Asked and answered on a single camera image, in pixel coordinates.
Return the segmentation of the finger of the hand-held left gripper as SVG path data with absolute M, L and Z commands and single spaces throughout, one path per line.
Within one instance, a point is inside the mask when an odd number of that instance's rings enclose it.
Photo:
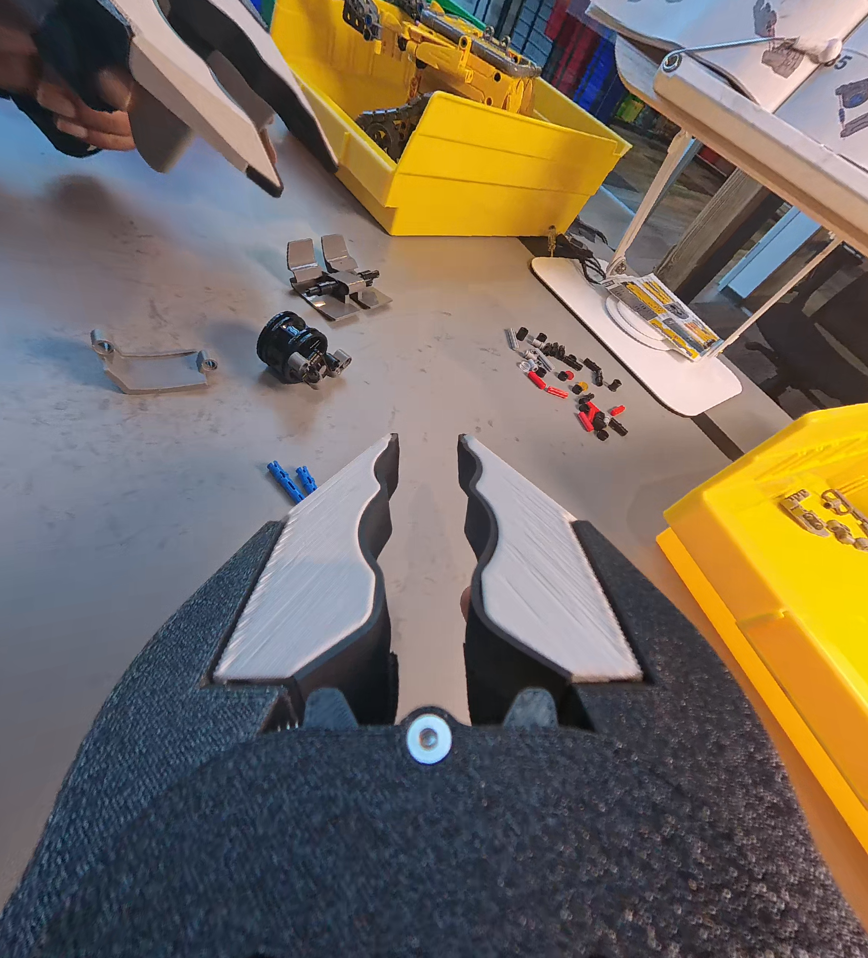
M 222 88 L 246 113 L 262 145 L 273 152 L 267 128 L 280 118 L 329 173 L 337 157 L 284 55 L 247 2 L 212 1 L 219 24 L 209 27 L 207 63 Z
M 158 2 L 114 1 L 113 7 L 131 34 L 128 69 L 136 91 L 129 116 L 141 158 L 166 173 L 199 137 L 278 198 L 284 185 L 267 134 L 176 33 Z

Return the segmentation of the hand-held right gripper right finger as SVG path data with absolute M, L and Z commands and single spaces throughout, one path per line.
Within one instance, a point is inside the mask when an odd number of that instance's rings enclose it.
M 458 439 L 475 556 L 464 634 L 473 725 L 500 725 L 539 690 L 554 721 L 591 725 L 581 692 L 640 691 L 643 658 L 587 546 L 588 523 L 472 435 Z

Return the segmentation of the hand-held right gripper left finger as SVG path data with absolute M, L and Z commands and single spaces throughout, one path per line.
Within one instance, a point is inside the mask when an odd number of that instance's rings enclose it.
M 224 686 L 287 691 L 302 719 L 322 688 L 361 725 L 393 723 L 398 665 L 378 559 L 392 533 L 400 444 L 384 434 L 318 487 L 306 483 L 281 523 L 212 669 Z

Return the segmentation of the black wheel brick assembly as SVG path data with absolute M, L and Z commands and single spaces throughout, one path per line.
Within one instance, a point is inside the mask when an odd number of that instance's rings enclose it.
M 352 362 L 343 350 L 332 351 L 324 332 L 291 310 L 275 314 L 261 329 L 257 354 L 281 382 L 314 389 L 341 376 Z

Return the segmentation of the grey hinged panel piece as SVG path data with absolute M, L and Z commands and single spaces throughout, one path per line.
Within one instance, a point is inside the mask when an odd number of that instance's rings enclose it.
M 163 394 L 203 389 L 218 369 L 207 351 L 124 353 L 101 330 L 91 332 L 91 346 L 105 376 L 124 394 Z

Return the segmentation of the instruction booklet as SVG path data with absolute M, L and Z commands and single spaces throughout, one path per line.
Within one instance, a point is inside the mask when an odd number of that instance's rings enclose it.
M 689 56 L 748 100 L 868 171 L 868 2 L 591 2 L 619 37 Z

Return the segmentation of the person's left hand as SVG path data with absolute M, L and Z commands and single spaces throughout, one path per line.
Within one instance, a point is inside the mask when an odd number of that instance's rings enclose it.
M 69 156 L 134 150 L 129 33 L 109 2 L 0 1 L 0 98 Z

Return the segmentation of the yellow plastic bin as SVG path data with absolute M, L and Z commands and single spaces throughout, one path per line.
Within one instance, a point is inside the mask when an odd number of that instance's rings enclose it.
M 394 159 L 357 124 L 423 97 L 413 53 L 387 35 L 368 42 L 342 2 L 276 2 L 271 28 L 337 156 L 338 178 L 395 237 L 541 236 L 564 232 L 630 143 L 543 79 L 528 114 L 427 82 L 431 98 Z
M 778 504 L 840 490 L 868 516 L 868 403 L 803 415 L 665 512 L 739 629 L 868 808 L 868 553 Z
M 681 605 L 747 695 L 782 759 L 814 843 L 868 932 L 868 809 L 763 665 L 671 530 L 657 545 L 691 599 Z

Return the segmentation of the yellow tracked toy robot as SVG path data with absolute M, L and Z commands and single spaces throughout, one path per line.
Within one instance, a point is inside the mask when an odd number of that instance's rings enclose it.
M 399 55 L 412 66 L 403 105 L 367 110 L 356 118 L 393 161 L 400 160 L 436 92 L 506 113 L 535 113 L 540 67 L 512 50 L 508 38 L 498 39 L 492 28 L 478 28 L 440 2 L 344 1 L 342 18 L 374 54 Z

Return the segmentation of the grey beam piece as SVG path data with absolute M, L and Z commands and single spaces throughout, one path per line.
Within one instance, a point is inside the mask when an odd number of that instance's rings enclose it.
M 820 537 L 829 537 L 832 533 L 826 521 L 810 508 L 810 497 L 811 492 L 802 488 L 780 498 L 778 504 L 800 528 Z

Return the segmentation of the yellow printed leaflet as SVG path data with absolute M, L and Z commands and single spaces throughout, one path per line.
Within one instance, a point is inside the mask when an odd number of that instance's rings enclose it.
M 610 318 L 648 348 L 679 353 L 691 362 L 715 354 L 723 343 L 714 329 L 653 273 L 603 281 Z

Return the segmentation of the dark linked brick assembly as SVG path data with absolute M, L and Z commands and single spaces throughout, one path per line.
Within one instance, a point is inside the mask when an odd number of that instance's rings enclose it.
M 868 553 L 868 516 L 838 489 L 824 490 L 821 499 L 824 508 L 837 516 L 835 521 L 827 522 L 835 537 L 861 552 Z

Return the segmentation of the stack of coloured crates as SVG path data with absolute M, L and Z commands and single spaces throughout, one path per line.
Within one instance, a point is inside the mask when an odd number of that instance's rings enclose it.
M 588 6 L 586 1 L 555 2 L 544 30 L 553 45 L 543 77 L 607 125 L 627 89 L 616 67 L 616 35 L 586 16 Z

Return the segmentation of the black office chair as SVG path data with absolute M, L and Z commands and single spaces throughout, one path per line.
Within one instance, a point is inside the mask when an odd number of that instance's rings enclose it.
M 761 339 L 744 348 L 762 354 L 775 370 L 761 383 L 774 401 L 794 390 L 818 406 L 818 394 L 842 405 L 868 402 L 868 270 L 807 312 L 811 296 L 859 260 L 838 247 L 793 288 L 791 299 L 773 305 L 755 325 Z

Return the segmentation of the white book stand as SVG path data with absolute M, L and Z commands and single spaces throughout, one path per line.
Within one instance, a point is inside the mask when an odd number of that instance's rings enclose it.
M 685 56 L 666 74 L 653 50 L 618 37 L 619 76 L 689 136 L 868 258 L 868 171 L 745 98 Z

